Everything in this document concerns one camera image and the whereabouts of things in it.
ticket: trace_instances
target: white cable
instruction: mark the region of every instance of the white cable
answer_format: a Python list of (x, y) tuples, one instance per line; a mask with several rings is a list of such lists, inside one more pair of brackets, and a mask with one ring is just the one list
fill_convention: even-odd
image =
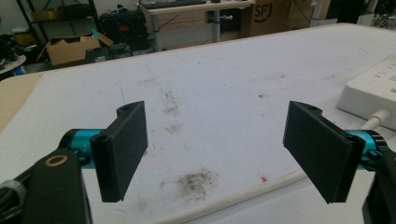
[(180, 213), (180, 214), (175, 214), (175, 215), (172, 215), (169, 217), (155, 219), (150, 222), (147, 222), (147, 224), (159, 224), (159, 223), (176, 224), (176, 223), (188, 222), (188, 221), (194, 220), (198, 217), (204, 217), (209, 214), (215, 213), (221, 209), (224, 209), (224, 208), (233, 206), (235, 204), (242, 203), (249, 199), (258, 197), (258, 196), (268, 193), (270, 191), (284, 188), (287, 185), (293, 184), (293, 183), (303, 180), (305, 178), (306, 178), (306, 174), (304, 173), (303, 170), (295, 171), (288, 175), (282, 175), (281, 177), (279, 177), (277, 179), (268, 180), (267, 182), (263, 183), (262, 185), (259, 185), (259, 186), (256, 186), (256, 187), (253, 187), (250, 189), (245, 189), (245, 190), (242, 190), (235, 194), (232, 194), (230, 196), (227, 196), (227, 197), (224, 197), (221, 199), (217, 199), (214, 202), (206, 203), (204, 205), (198, 206), (194, 209), (191, 209), (190, 211)]
[(379, 108), (375, 111), (375, 113), (370, 117), (367, 122), (361, 125), (361, 129), (363, 130), (372, 130), (376, 126), (381, 125), (384, 123), (385, 120), (391, 118), (391, 113), (389, 110), (385, 108)]

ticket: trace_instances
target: black cable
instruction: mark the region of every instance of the black cable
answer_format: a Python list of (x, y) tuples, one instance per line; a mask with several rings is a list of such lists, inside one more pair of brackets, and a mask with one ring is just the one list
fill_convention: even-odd
[(0, 223), (19, 223), (23, 205), (15, 206), (8, 211), (0, 214)]
[(207, 40), (205, 40), (204, 42), (198, 44), (197, 46), (204, 45), (204, 44), (206, 44), (206, 43), (207, 43), (208, 41), (210, 41), (210, 40), (211, 40), (211, 39), (207, 39)]
[[(19, 181), (27, 188), (32, 170), (32, 167), (27, 169), (22, 174), (18, 175), (15, 180)], [(4, 213), (18, 203), (20, 203), (19, 198), (14, 190), (7, 188), (0, 189), (0, 214)]]
[(160, 30), (161, 28), (163, 28), (166, 24), (168, 24), (169, 22), (173, 21), (174, 19), (176, 19), (178, 17), (179, 14), (177, 14), (174, 18), (170, 19), (169, 21), (167, 21), (166, 23), (162, 24), (160, 27), (158, 27), (158, 30)]
[(297, 6), (297, 8), (299, 9), (299, 11), (301, 12), (301, 14), (303, 15), (303, 17), (304, 17), (308, 22), (311, 22), (311, 20), (309, 20), (309, 19), (305, 16), (305, 14), (303, 13), (303, 10), (300, 8), (300, 6), (299, 6), (298, 3), (296, 2), (296, 0), (293, 0), (293, 2), (294, 2), (294, 4), (295, 4), (295, 6)]
[(137, 4), (137, 12), (140, 11), (140, 4), (142, 3), (142, 0), (139, 0), (139, 4)]
[(167, 21), (166, 23), (162, 24), (160, 27), (158, 27), (158, 30), (153, 31), (151, 33), (148, 34), (148, 36), (153, 35), (154, 33), (157, 33), (161, 30), (161, 28), (163, 28), (166, 24), (168, 24), (169, 22), (173, 21), (174, 19), (176, 19), (179, 16), (179, 14), (177, 14), (174, 18), (170, 19), (169, 21)]
[(50, 0), (47, 2), (47, 4), (44, 6), (44, 10), (47, 9), (48, 5), (50, 3)]
[(294, 14), (295, 9), (296, 9), (296, 5), (293, 6), (293, 9), (291, 10), (291, 13), (290, 13), (289, 22), (288, 22), (289, 29), (290, 29), (290, 24), (292, 21), (292, 15)]

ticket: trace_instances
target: dirt stain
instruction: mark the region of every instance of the dirt stain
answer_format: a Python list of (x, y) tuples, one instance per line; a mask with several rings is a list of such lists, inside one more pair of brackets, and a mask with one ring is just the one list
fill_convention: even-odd
[(180, 133), (182, 124), (173, 123), (169, 127), (165, 128), (165, 130), (169, 133)]
[(261, 179), (262, 182), (264, 182), (264, 183), (268, 181), (267, 176), (265, 176), (265, 175), (260, 176), (260, 179)]
[(186, 150), (190, 150), (189, 146), (187, 146), (185, 143), (183, 143), (183, 147), (184, 147)]
[(217, 185), (219, 175), (203, 168), (198, 173), (181, 176), (177, 182), (181, 198), (203, 200), (206, 191)]
[(286, 77), (286, 76), (287, 76), (287, 75), (284, 74), (284, 73), (271, 74), (271, 75), (269, 75), (269, 76), (265, 76), (265, 77), (264, 77), (264, 80), (274, 81), (274, 80), (278, 80), (278, 79), (280, 79), (280, 78), (284, 78), (284, 77)]
[(166, 105), (163, 111), (166, 115), (177, 116), (179, 114), (177, 102), (172, 91), (168, 91), (165, 94)]
[(141, 80), (141, 81), (138, 81), (138, 82), (139, 82), (139, 83), (152, 83), (153, 81), (155, 81), (155, 78), (154, 78), (154, 77), (151, 78), (151, 79)]
[(144, 200), (139, 200), (137, 202), (137, 209), (139, 210), (139, 212), (143, 212), (148, 206), (149, 204)]
[(259, 97), (262, 98), (262, 99), (268, 98), (269, 96), (270, 96), (270, 95), (267, 95), (267, 94), (260, 94), (260, 95), (259, 95)]
[(165, 181), (163, 180), (162, 182), (161, 182), (161, 184), (160, 184), (160, 189), (163, 189), (163, 186), (165, 186)]

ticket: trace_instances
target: desk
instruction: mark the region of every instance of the desk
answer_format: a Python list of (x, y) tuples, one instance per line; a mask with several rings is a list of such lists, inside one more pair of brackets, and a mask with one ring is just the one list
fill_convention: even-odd
[[(33, 91), (0, 98), (2, 113), (13, 97), (27, 98), (0, 133), (1, 179), (47, 155), (69, 129), (104, 128), (120, 105), (144, 100), (148, 153), (125, 201), (101, 203), (94, 171), (83, 171), (94, 223), (188, 221), (262, 189), (192, 223), (361, 224), (373, 174), (357, 172), (347, 203), (327, 205), (303, 176), (268, 187), (300, 170), (282, 145), (289, 100), (323, 109), (342, 129), (359, 128), (365, 120), (335, 104), (348, 80), (396, 51), (395, 39), (389, 30), (338, 24), (13, 77), (8, 85)], [(186, 193), (179, 180), (196, 172), (213, 182)]]
[[(159, 9), (146, 9), (141, 7), (142, 10), (150, 15), (152, 28), (155, 38), (155, 50), (161, 51), (163, 47), (174, 46), (177, 44), (187, 44), (194, 41), (213, 39), (214, 42), (220, 40), (220, 17), (219, 11), (229, 8), (245, 8), (255, 4), (255, 0), (237, 1), (222, 0), (220, 3), (211, 3), (207, 1), (206, 4), (184, 6), (184, 7), (168, 7)], [(158, 26), (158, 16), (187, 13), (194, 11), (214, 11), (214, 22), (212, 24), (179, 28), (176, 30), (161, 31)]]

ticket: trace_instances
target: cable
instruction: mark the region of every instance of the cable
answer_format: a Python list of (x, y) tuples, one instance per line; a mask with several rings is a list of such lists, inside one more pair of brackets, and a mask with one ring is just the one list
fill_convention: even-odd
[(261, 196), (265, 193), (274, 191), (276, 189), (284, 188), (290, 184), (298, 182), (306, 178), (306, 174), (303, 170), (295, 171), (293, 173), (282, 175), (281, 177), (269, 180), (265, 184), (261, 184), (250, 189), (245, 189), (240, 192), (236, 192), (230, 196), (220, 198), (211, 203), (205, 203), (204, 205), (198, 206), (185, 213), (176, 214), (161, 219), (156, 219), (148, 222), (147, 224), (159, 224), (159, 223), (184, 223), (194, 220), (198, 217), (207, 216), (215, 213), (221, 209), (236, 205), (238, 203), (245, 202), (249, 199)]
[(0, 223), (19, 223), (23, 212), (23, 205), (15, 206), (5, 213), (0, 214)]
[(212, 39), (207, 39), (206, 41), (204, 41), (204, 42), (202, 42), (202, 43), (200, 43), (200, 44), (198, 44), (198, 45), (204, 45), (204, 44), (206, 44), (208, 41), (211, 41)]
[(160, 27), (158, 27), (158, 30), (161, 30), (161, 28), (163, 28), (163, 27), (164, 27), (166, 24), (168, 24), (169, 22), (174, 21), (174, 20), (178, 17), (178, 15), (179, 15), (179, 14), (177, 14), (174, 18), (170, 19), (170, 20), (167, 21), (166, 23), (162, 24)]
[[(296, 9), (296, 5), (293, 6), (293, 9), (291, 10), (290, 15), (293, 15), (293, 14), (294, 14), (294, 10), (295, 10), (295, 9)], [(290, 24), (291, 24), (291, 18), (292, 18), (292, 16), (289, 17), (289, 22), (288, 22), (288, 27), (289, 27), (289, 28), (290, 28)]]
[(18, 180), (6, 180), (0, 184), (0, 189), (2, 188), (12, 189), (14, 192), (17, 193), (18, 201), (20, 202), (20, 204), (24, 203), (27, 189), (21, 182), (19, 182)]
[[(33, 168), (30, 167), (22, 174), (18, 175), (15, 180), (20, 181), (25, 185), (25, 187), (29, 184), (30, 175), (32, 173)], [(0, 214), (8, 210), (10, 207), (20, 203), (17, 197), (17, 194), (11, 190), (2, 188), (0, 189)]]
[(139, 0), (139, 4), (137, 4), (137, 11), (140, 11), (140, 4), (142, 3), (142, 0)]
[(376, 126), (381, 125), (385, 120), (390, 119), (392, 114), (385, 108), (379, 108), (375, 113), (363, 124), (361, 129), (372, 130)]
[(308, 21), (308, 22), (311, 22), (311, 20), (309, 20), (306, 16), (305, 16), (305, 14), (303, 13), (303, 10), (300, 8), (300, 6), (298, 5), (298, 3), (296, 2), (296, 0), (293, 0), (293, 2), (294, 2), (294, 4), (295, 4), (295, 6), (297, 6), (297, 8), (299, 9), (299, 11), (301, 12), (301, 14), (303, 15), (303, 17)]

